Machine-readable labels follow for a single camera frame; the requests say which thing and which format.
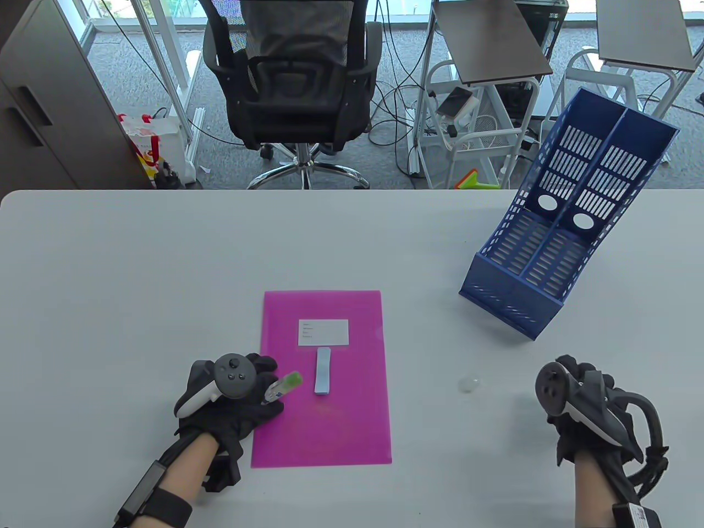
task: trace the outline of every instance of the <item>dark gray cabinet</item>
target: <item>dark gray cabinet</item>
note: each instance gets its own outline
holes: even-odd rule
[[[0,82],[0,198],[14,189],[151,188],[54,0],[30,2],[16,21],[0,49]]]
[[[0,82],[0,199],[16,189],[75,188],[75,182]]]

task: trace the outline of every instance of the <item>human hand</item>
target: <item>human hand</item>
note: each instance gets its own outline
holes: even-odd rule
[[[578,382],[584,381],[586,372],[596,370],[594,365],[590,363],[577,363],[577,360],[572,356],[560,356],[557,362],[565,367]],[[622,391],[614,388],[615,382],[612,376],[603,374],[603,379],[607,388]],[[624,425],[630,439],[629,445],[621,447],[610,444],[585,424],[575,422],[567,413],[548,417],[548,423],[554,425],[560,435],[557,449],[558,465],[563,460],[573,463],[574,456],[578,451],[588,451],[592,454],[619,453],[622,464],[633,459],[642,461],[643,451],[636,441],[633,430],[633,417],[626,411],[626,407],[627,403],[619,401],[610,401],[607,404],[607,409]]]
[[[278,380],[273,373],[278,366],[276,361],[255,353],[248,354],[247,359],[252,362],[257,372],[254,388],[247,396],[239,399],[221,396],[214,402],[208,402],[192,415],[179,420],[176,434],[188,434],[195,429],[211,434],[220,445],[218,456],[208,470],[210,479],[203,484],[206,491],[222,491],[240,480],[237,460],[243,451],[239,441],[284,410],[281,401],[274,401],[265,406],[261,404],[266,389]]]

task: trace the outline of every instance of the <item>green marker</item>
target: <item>green marker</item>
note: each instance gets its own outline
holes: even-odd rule
[[[303,376],[301,376],[297,371],[293,371],[287,374],[279,381],[272,383],[266,392],[264,393],[264,401],[262,405],[265,406],[267,403],[278,400],[283,395],[288,394],[296,387],[300,387],[303,384]]]

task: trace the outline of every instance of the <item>chair wheel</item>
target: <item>chair wheel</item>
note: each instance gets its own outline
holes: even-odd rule
[[[261,146],[261,149],[259,149],[259,156],[265,160],[271,161],[274,159],[274,147],[268,143],[264,143],[264,145]]]
[[[320,144],[320,152],[322,152],[326,156],[336,156],[337,155],[337,152],[332,150],[332,144],[330,144],[330,143],[321,143]]]

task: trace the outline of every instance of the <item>blue magazine rack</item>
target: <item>blue magazine rack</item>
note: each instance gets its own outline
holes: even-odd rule
[[[580,89],[474,256],[460,295],[537,338],[677,132]]]

